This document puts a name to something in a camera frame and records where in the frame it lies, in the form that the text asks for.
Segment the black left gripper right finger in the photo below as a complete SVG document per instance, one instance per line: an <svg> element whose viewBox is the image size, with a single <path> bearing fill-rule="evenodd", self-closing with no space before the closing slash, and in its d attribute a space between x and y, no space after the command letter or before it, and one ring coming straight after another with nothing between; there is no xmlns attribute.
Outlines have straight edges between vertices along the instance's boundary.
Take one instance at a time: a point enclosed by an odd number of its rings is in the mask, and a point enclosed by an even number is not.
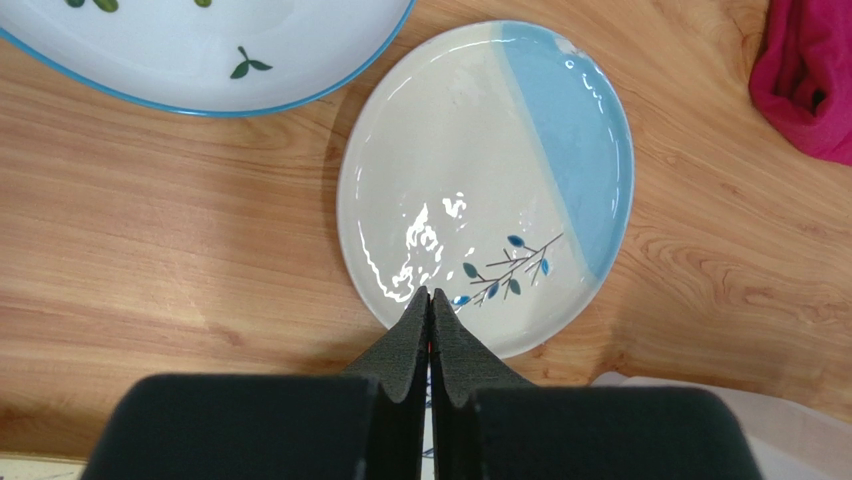
<svg viewBox="0 0 852 480"><path fill-rule="evenodd" d="M432 298L431 394L440 479L757 479L741 426L691 387L540 387Z"/></svg>

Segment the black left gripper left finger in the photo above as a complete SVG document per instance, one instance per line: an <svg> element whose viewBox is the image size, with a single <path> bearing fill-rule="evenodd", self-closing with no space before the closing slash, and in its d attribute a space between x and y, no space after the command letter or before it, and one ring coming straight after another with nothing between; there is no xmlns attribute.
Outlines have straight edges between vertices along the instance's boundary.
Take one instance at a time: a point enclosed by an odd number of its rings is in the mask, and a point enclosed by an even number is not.
<svg viewBox="0 0 852 480"><path fill-rule="evenodd" d="M158 374L119 402L87 479L417 479L430 297L341 373Z"/></svg>

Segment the light blue plate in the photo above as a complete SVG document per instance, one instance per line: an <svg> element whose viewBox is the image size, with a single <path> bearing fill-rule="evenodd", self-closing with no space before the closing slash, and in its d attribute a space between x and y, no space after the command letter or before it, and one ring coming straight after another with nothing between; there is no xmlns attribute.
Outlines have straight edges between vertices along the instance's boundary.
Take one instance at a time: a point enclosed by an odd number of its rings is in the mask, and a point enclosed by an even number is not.
<svg viewBox="0 0 852 480"><path fill-rule="evenodd" d="M415 48L374 89L343 155L339 241L383 325L439 289L509 358L594 299L634 185L626 113L596 61L536 24L476 23Z"/></svg>

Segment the white plastic bin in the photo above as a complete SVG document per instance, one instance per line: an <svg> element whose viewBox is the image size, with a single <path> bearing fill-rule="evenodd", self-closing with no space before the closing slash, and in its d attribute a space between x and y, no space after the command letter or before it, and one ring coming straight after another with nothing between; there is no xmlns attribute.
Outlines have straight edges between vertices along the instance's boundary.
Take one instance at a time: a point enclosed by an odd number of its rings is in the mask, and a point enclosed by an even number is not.
<svg viewBox="0 0 852 480"><path fill-rule="evenodd" d="M594 386L689 387L718 396L738 418L766 479L849 479L851 425L777 397L697 383L607 372Z"/></svg>

